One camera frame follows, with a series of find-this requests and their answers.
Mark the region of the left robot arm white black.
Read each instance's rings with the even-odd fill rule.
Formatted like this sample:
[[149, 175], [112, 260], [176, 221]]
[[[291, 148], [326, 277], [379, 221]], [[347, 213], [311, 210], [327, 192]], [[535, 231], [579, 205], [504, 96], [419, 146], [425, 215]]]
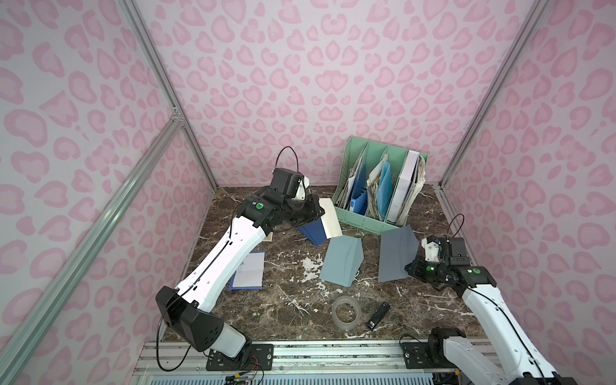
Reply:
[[266, 196], [265, 188], [243, 200], [234, 210], [229, 228], [201, 264], [175, 287], [164, 286], [158, 291], [159, 325], [173, 330], [197, 352], [212, 349], [244, 360], [250, 339], [214, 315], [212, 309], [245, 258], [277, 226], [287, 222], [299, 227], [325, 214], [316, 193], [298, 202], [299, 210], [292, 207], [295, 203], [294, 199], [274, 202]]

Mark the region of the beige letter paper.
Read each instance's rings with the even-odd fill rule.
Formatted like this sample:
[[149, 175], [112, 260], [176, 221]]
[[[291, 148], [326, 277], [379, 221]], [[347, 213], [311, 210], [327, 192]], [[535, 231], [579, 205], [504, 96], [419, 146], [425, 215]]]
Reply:
[[322, 227], [327, 239], [340, 237], [343, 235], [336, 208], [330, 198], [322, 197], [319, 199], [319, 205], [324, 209], [325, 213], [321, 216]]

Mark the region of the white letter paper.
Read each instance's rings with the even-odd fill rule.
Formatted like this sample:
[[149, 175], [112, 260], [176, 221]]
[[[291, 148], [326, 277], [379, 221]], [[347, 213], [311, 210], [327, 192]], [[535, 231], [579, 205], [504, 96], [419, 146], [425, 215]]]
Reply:
[[261, 290], [265, 268], [264, 264], [264, 251], [250, 253], [229, 280], [228, 291]]

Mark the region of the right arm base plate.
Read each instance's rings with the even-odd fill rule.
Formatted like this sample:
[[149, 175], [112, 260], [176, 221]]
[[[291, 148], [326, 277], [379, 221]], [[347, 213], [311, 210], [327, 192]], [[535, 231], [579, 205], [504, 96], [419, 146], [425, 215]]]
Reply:
[[405, 367], [411, 369], [457, 369], [457, 366], [444, 357], [440, 348], [433, 347], [431, 343], [417, 341], [401, 341], [402, 356]]

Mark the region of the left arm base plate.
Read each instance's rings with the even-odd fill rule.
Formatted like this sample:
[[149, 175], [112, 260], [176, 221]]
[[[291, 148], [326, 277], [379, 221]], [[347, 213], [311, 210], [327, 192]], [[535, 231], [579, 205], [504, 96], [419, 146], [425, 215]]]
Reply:
[[235, 357], [229, 357], [220, 351], [208, 354], [206, 370], [208, 372], [240, 372], [253, 367], [270, 371], [273, 367], [274, 344], [250, 343]]

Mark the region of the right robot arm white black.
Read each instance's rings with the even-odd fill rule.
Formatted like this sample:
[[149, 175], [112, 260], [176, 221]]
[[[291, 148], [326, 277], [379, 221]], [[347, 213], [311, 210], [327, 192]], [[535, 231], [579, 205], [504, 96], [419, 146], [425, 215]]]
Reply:
[[437, 327], [432, 329], [426, 346], [430, 363], [437, 367], [452, 364], [473, 384], [577, 383], [560, 375], [538, 351], [483, 266], [471, 266], [462, 256], [439, 261], [417, 256], [405, 269], [411, 277], [437, 289], [453, 289], [481, 324], [500, 361], [496, 365], [477, 351], [461, 329]]

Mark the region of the light blue envelope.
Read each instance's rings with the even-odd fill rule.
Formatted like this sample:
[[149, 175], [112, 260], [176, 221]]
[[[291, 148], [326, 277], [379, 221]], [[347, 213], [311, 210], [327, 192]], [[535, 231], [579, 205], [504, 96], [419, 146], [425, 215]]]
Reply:
[[363, 261], [364, 250], [359, 238], [332, 237], [319, 278], [342, 287], [350, 287]]

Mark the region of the dark blue envelope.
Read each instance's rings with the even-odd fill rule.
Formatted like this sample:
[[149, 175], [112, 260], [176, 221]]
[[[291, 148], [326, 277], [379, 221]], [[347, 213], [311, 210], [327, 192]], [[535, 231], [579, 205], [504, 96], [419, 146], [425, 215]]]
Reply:
[[298, 227], [298, 231], [303, 234], [314, 246], [320, 246], [327, 240], [325, 228], [321, 219]]

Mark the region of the grey envelope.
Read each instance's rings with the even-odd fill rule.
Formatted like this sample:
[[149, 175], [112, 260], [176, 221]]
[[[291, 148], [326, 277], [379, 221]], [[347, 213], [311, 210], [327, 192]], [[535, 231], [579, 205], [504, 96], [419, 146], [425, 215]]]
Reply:
[[383, 232], [380, 236], [378, 282], [391, 282], [409, 277], [405, 267], [417, 255], [419, 242], [411, 226]]

